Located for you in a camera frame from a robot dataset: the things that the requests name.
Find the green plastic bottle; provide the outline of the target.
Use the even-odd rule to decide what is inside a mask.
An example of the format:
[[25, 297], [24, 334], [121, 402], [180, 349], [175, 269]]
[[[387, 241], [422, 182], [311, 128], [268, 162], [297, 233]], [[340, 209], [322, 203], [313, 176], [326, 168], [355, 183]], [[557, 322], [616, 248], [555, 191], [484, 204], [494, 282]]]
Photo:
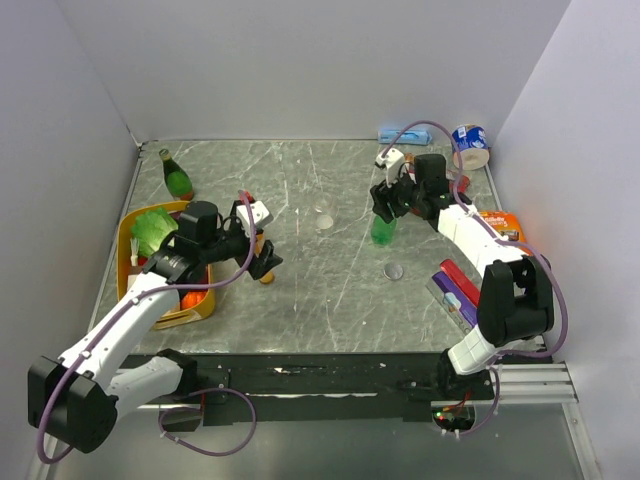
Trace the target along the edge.
[[381, 216], [376, 215], [370, 231], [373, 243], [378, 246], [390, 245], [394, 238], [396, 226], [396, 218], [393, 218], [390, 222], [385, 222]]

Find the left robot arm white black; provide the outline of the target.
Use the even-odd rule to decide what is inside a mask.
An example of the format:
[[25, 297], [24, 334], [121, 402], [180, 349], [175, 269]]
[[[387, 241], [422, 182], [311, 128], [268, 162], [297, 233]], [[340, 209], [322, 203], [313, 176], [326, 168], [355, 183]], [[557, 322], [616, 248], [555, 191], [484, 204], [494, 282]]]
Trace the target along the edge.
[[51, 436], [69, 450], [96, 450], [116, 423], [160, 397], [185, 402], [197, 395], [195, 360], [164, 350], [143, 365], [118, 371], [142, 337], [189, 292], [227, 286], [234, 277], [203, 283], [209, 265], [234, 259], [236, 276], [259, 280], [282, 260], [271, 241], [257, 237], [273, 216], [263, 202], [242, 193], [228, 218], [215, 204], [190, 202], [176, 227], [149, 254], [142, 272], [116, 306], [58, 358], [38, 358], [27, 373], [28, 422], [37, 430], [37, 455], [45, 464]]

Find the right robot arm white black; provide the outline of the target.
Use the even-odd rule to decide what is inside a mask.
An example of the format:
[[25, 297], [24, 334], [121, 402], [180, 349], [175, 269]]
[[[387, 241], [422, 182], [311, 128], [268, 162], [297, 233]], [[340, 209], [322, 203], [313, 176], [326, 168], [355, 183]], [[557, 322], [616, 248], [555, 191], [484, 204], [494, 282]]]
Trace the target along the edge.
[[385, 179], [370, 189], [373, 212], [385, 223], [411, 211], [453, 242], [482, 277], [477, 325], [449, 348], [437, 386], [446, 397], [461, 397], [472, 376], [519, 342], [554, 326], [552, 285], [535, 257], [510, 246], [478, 213], [470, 199], [449, 188], [446, 160], [424, 154], [412, 163], [392, 148], [376, 157]]

